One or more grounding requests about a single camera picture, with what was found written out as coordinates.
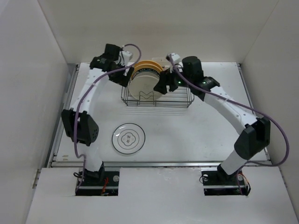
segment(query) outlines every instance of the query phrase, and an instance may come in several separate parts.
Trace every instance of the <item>white plate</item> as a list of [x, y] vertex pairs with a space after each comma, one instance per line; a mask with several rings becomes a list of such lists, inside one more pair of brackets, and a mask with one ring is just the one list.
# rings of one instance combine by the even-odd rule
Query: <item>white plate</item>
[[142, 75], [135, 77], [129, 85], [129, 92], [135, 99], [144, 101], [157, 100], [162, 93], [154, 91], [159, 78], [153, 75]]
[[133, 154], [139, 151], [145, 142], [143, 129], [132, 123], [119, 126], [113, 133], [114, 148], [122, 154]]

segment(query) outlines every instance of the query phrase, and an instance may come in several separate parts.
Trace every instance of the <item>white panel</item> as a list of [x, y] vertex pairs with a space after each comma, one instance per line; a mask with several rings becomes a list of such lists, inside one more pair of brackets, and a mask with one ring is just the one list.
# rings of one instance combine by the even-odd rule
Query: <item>white panel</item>
[[[269, 113], [285, 129], [291, 145], [281, 167], [299, 216], [299, 1], [280, 0], [249, 52], [242, 69], [256, 108]], [[285, 154], [285, 142], [273, 128], [269, 153], [274, 161]]]
[[119, 196], [74, 196], [77, 170], [42, 170], [27, 224], [298, 224], [278, 168], [244, 168], [249, 197], [204, 196], [198, 168], [123, 168]]
[[67, 62], [90, 62], [106, 43], [241, 62], [278, 0], [39, 0]]
[[21, 224], [68, 68], [38, 2], [5, 3], [0, 4], [0, 217], [1, 223]]
[[[249, 105], [236, 63], [203, 63], [206, 76], [214, 77], [236, 101]], [[87, 79], [89, 64], [80, 66], [73, 104]], [[214, 108], [199, 98], [189, 108], [126, 106], [121, 86], [108, 82], [95, 106], [93, 119], [99, 136], [93, 143], [103, 161], [223, 161], [234, 150], [236, 130]], [[112, 145], [114, 130], [124, 123], [138, 124], [145, 132], [145, 143], [132, 155], [118, 153]], [[264, 151], [254, 160], [266, 160]], [[63, 133], [56, 161], [82, 161], [74, 145]]]

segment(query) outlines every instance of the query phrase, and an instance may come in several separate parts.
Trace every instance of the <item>yellow plate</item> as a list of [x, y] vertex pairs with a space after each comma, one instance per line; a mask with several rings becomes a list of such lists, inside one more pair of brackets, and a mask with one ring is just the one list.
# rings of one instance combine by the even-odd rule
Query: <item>yellow plate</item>
[[149, 72], [155, 73], [155, 74], [160, 74], [161, 71], [163, 71], [163, 68], [161, 65], [159, 65], [157, 62], [151, 61], [151, 60], [146, 60], [146, 61], [140, 61], [134, 66], [134, 71], [131, 76], [131, 80], [135, 77], [136, 72], [140, 73], [142, 71], [149, 70]]

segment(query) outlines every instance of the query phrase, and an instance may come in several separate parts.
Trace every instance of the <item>white wall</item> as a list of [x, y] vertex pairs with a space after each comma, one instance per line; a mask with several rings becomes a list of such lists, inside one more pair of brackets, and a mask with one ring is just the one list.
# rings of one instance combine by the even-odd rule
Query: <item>white wall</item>
[[0, 218], [24, 223], [68, 68], [36, 0], [0, 2]]
[[[242, 70], [254, 106], [285, 129], [291, 145], [281, 167], [299, 217], [299, 1], [280, 0], [247, 55]], [[269, 153], [279, 161], [285, 153], [281, 134], [273, 127]]]
[[69, 63], [90, 62], [106, 43], [241, 62], [278, 0], [39, 0]]

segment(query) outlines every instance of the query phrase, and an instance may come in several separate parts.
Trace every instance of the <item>wire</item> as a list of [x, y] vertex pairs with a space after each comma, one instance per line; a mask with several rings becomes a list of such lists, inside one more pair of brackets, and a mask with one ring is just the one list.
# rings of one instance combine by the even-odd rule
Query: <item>wire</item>
[[243, 166], [241, 166], [241, 167], [237, 170], [237, 172], [236, 172], [237, 184], [238, 184], [238, 187], [239, 187], [239, 190], [240, 190], [241, 195], [243, 195], [243, 193], [242, 193], [242, 191], [241, 191], [241, 186], [240, 186], [240, 182], [239, 182], [239, 179], [238, 179], [238, 175], [239, 175], [240, 173], [243, 174], [243, 173], [242, 173], [242, 169], [243, 169], [243, 167], [245, 166], [245, 164], [244, 164]]
[[245, 185], [245, 189], [246, 189], [246, 196], [249, 195], [249, 193], [251, 192], [251, 185], [248, 181], [248, 179], [245, 177], [245, 175], [243, 173], [240, 173], [237, 175], [237, 184], [238, 184], [238, 187], [239, 187], [239, 191], [240, 191], [240, 195], [244, 195], [243, 192], [242, 192], [242, 189], [241, 189], [241, 185], [240, 185], [240, 182], [239, 182], [239, 179], [238, 179], [238, 176], [241, 176], [244, 180], [244, 183], [246, 182], [247, 184]]
[[104, 184], [104, 186], [103, 186], [101, 195], [106, 191], [107, 184], [109, 183], [109, 179], [108, 179], [108, 177], [106, 177], [106, 179], [105, 179], [104, 181], [105, 181], [105, 184]]
[[178, 74], [178, 76], [180, 76], [180, 78], [181, 78], [183, 81], [185, 81], [190, 87], [192, 87], [192, 88], [194, 88], [194, 89], [196, 89], [196, 90], [199, 90], [199, 91], [201, 91], [201, 92], [203, 92], [203, 93], [210, 94], [210, 95], [212, 95], [212, 96], [215, 96], [215, 97], [218, 97], [218, 98], [220, 98], [220, 99], [226, 100], [226, 101], [228, 101], [228, 102], [230, 102], [230, 103], [232, 103], [232, 104], [235, 104], [235, 105], [238, 105], [238, 106], [240, 106], [240, 107], [246, 108], [246, 109], [248, 109], [248, 110], [254, 111], [254, 112], [258, 113], [258, 114], [261, 114], [261, 115], [265, 116], [266, 118], [268, 118], [270, 121], [272, 121], [272, 123], [275, 124], [275, 126], [279, 129], [279, 131], [281, 132], [281, 134], [282, 134], [282, 136], [283, 136], [283, 138], [284, 138], [284, 140], [285, 140], [286, 151], [285, 151], [285, 156], [284, 156], [284, 158], [283, 158], [280, 162], [278, 162], [278, 163], [276, 163], [276, 164], [264, 164], [264, 163], [260, 163], [260, 162], [256, 162], [256, 161], [247, 161], [245, 164], [247, 164], [247, 163], [254, 163], [254, 164], [257, 164], [257, 165], [260, 165], [260, 166], [265, 166], [265, 167], [277, 167], [277, 166], [280, 166], [281, 164], [283, 164], [283, 163], [287, 160], [287, 158], [288, 158], [288, 156], [289, 156], [289, 153], [290, 153], [290, 143], [289, 143], [289, 140], [288, 140], [288, 138], [287, 138], [287, 136], [286, 136], [284, 130], [282, 129], [282, 127], [278, 124], [278, 122], [277, 122], [276, 120], [274, 120], [274, 119], [273, 119], [272, 117], [270, 117], [269, 115], [267, 115], [267, 114], [265, 114], [265, 113], [263, 113], [263, 112], [261, 112], [261, 111], [259, 111], [259, 110], [257, 110], [257, 109], [254, 109], [254, 108], [252, 108], [252, 107], [250, 107], [250, 106], [246, 106], [246, 105], [244, 105], [244, 104], [235, 102], [235, 101], [233, 101], [233, 100], [231, 100], [231, 99], [225, 98], [225, 97], [223, 97], [223, 96], [221, 96], [221, 95], [218, 95], [218, 94], [216, 94], [216, 93], [206, 91], [206, 90], [204, 90], [204, 89], [202, 89], [202, 88], [199, 88], [198, 86], [192, 84], [191, 82], [189, 82], [189, 81], [188, 81], [188, 80], [187, 80], [187, 79], [186, 79], [186, 78], [179, 72], [178, 68], [175, 66], [175, 64], [174, 64], [174, 62], [173, 62], [173, 59], [172, 59], [172, 57], [171, 57], [171, 54], [169, 54], [168, 57], [169, 57], [169, 59], [170, 59], [170, 63], [172, 64], [173, 69], [175, 70], [175, 72], [176, 72], [176, 73]]
[[[133, 46], [135, 48], [137, 48], [137, 50], [139, 51], [139, 56], [138, 56], [138, 59], [131, 65], [129, 66], [126, 66], [124, 68], [121, 68], [121, 69], [116, 69], [116, 70], [112, 70], [112, 71], [109, 71], [107, 73], [105, 73], [104, 75], [98, 77], [94, 82], [93, 84], [97, 83], [101, 78], [105, 77], [105, 76], [108, 76], [112, 73], [115, 73], [115, 72], [118, 72], [118, 71], [123, 71], [123, 70], [126, 70], [126, 69], [129, 69], [131, 67], [133, 67], [136, 63], [139, 62], [140, 58], [141, 58], [141, 50], [140, 48], [133, 44], [133, 43], [128, 43], [128, 44], [125, 44], [124, 47], [127, 47], [127, 46]], [[81, 157], [84, 158], [83, 160], [83, 170], [82, 170], [82, 178], [81, 178], [81, 181], [80, 183], [78, 184], [77, 188], [76, 188], [76, 192], [78, 191], [79, 187], [81, 186], [82, 182], [84, 181], [84, 172], [85, 172], [85, 167], [86, 167], [86, 155], [85, 154], [80, 154], [78, 153], [78, 148], [77, 148], [77, 127], [78, 127], [78, 119], [79, 119], [79, 110], [80, 110], [80, 106], [83, 102], [83, 100], [86, 98], [86, 96], [88, 95], [88, 93], [90, 92], [90, 90], [94, 87], [94, 85], [91, 85], [89, 87], [89, 89], [86, 91], [86, 93], [83, 95], [83, 97], [79, 100], [79, 103], [78, 103], [78, 106], [77, 106], [77, 110], [76, 110], [76, 114], [75, 114], [75, 122], [74, 122], [74, 149], [75, 149], [75, 154], [76, 154], [76, 157], [79, 159]]]
[[199, 178], [199, 182], [201, 182], [202, 184], [203, 184], [203, 177], [204, 176], [201, 176], [200, 178]]
[[122, 49], [121, 49], [121, 57], [122, 57], [122, 62], [125, 63], [125, 58], [123, 57]]
[[175, 65], [179, 65], [180, 66], [180, 69], [183, 70], [183, 66], [180, 65], [179, 63], [175, 64]]
[[76, 177], [76, 178], [82, 178], [82, 175], [80, 175], [79, 173], [73, 173], [73, 175], [74, 175], [74, 177]]

